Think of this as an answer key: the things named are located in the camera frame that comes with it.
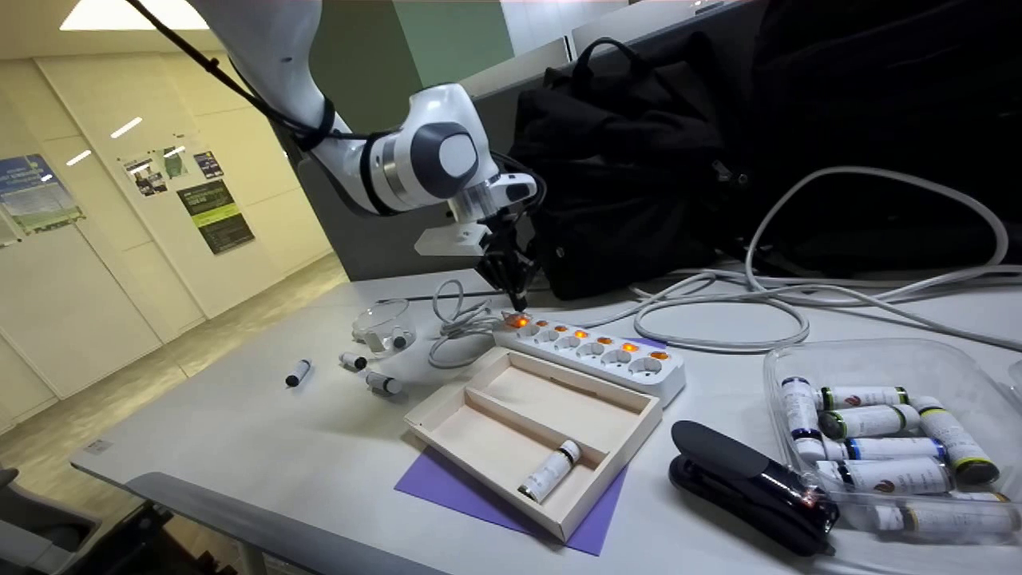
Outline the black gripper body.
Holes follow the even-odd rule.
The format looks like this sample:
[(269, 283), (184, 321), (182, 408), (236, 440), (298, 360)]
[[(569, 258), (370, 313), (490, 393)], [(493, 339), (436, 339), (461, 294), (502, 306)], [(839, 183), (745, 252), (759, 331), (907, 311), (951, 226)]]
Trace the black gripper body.
[(497, 215), (483, 222), (483, 258), (476, 263), (476, 273), (485, 283), (519, 283), (530, 273), (530, 255), (517, 244), (517, 215), (511, 207), (502, 207)]

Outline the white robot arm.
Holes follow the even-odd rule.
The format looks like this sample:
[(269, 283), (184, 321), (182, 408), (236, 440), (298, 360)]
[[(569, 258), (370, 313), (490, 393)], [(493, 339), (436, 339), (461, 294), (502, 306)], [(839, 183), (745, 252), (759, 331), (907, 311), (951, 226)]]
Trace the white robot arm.
[(541, 180), (504, 170), (461, 83), (418, 90), (393, 127), (353, 132), (312, 73), (321, 0), (188, 0), (227, 47), (247, 103), (273, 121), (368, 216), (448, 207), (444, 226), (416, 236), (428, 258), (473, 258), (513, 311), (527, 306), (532, 258), (517, 247), (513, 210)]

